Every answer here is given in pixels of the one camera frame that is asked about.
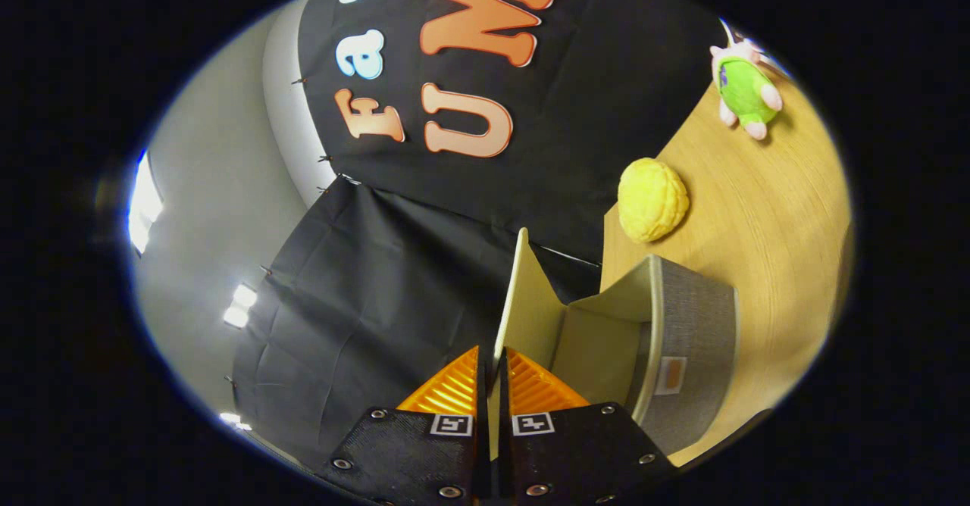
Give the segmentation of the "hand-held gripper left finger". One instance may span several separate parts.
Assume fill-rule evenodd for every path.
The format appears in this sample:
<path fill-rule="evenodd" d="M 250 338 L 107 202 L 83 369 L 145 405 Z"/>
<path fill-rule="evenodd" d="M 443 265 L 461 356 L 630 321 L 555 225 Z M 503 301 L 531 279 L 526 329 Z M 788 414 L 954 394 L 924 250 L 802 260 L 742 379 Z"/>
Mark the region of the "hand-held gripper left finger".
<path fill-rule="evenodd" d="M 474 346 L 395 408 L 371 406 L 324 481 L 371 505 L 476 505 L 488 493 L 487 364 Z"/>

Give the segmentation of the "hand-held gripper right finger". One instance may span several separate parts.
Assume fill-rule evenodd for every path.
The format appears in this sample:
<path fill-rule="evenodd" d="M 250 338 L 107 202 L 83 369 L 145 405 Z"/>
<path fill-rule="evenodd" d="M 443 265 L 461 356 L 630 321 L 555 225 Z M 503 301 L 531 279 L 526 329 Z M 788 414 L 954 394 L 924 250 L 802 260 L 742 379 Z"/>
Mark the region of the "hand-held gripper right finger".
<path fill-rule="evenodd" d="M 638 505 L 676 467 L 621 404 L 592 403 L 527 355 L 499 362 L 499 488 L 514 505 Z"/>

